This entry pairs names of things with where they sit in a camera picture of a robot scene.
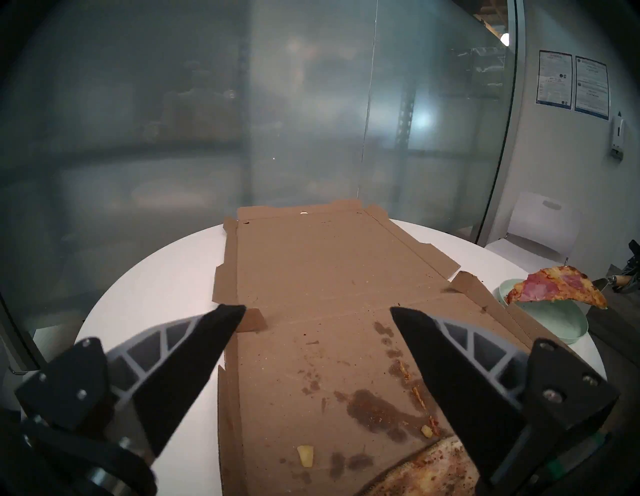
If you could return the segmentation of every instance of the table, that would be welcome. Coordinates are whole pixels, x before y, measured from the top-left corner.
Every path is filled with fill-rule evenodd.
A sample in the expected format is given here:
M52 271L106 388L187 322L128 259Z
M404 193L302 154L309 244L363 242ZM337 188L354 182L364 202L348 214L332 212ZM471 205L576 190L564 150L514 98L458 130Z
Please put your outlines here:
M416 224L394 221L418 241L431 243L475 274L490 290L527 273L495 253L458 237ZM77 340L99 337L105 351L151 326L213 310L216 266L224 259L226 235L211 227L149 255L120 277L96 303ZM606 377L588 334L571 348ZM182 424L154 463L159 495L221 495L218 465L218 372L198 396Z

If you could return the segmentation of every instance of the cardboard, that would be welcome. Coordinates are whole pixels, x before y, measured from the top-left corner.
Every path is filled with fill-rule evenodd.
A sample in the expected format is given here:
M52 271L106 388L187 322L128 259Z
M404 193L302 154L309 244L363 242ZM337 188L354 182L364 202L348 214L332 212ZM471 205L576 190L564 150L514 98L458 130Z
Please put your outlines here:
M252 308L219 375L225 496L351 496L438 440L420 432L428 415L451 434L393 305L491 329L521 349L550 335L475 276L449 283L460 266L375 205L245 207L224 227L213 299ZM299 445L314 446L312 468Z

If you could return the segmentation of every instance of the paper notice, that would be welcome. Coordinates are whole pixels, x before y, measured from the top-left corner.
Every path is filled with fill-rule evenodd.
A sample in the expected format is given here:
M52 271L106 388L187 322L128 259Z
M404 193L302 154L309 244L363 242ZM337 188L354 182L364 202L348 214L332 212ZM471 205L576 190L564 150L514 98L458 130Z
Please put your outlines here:
M575 111L609 120L607 66L576 56L575 80Z
M559 52L540 51L536 103L571 110L573 58Z

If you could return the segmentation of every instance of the pizza slice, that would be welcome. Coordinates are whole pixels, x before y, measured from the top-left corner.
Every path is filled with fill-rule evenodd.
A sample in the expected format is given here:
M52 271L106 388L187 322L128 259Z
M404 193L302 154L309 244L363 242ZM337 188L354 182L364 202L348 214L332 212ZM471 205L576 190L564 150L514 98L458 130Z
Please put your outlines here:
M530 274L509 292L506 303L512 301L575 300L607 308L607 300L589 278L568 265L542 269Z
M478 479L474 462L452 436L385 472L358 496L473 496Z

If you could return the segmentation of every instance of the white chair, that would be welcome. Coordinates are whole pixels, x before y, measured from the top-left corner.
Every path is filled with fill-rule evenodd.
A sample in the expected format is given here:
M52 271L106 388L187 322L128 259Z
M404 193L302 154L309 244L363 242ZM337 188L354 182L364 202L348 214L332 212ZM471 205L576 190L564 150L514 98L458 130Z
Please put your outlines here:
M485 248L533 274L564 264L579 230L578 210L546 196L520 193L507 236Z

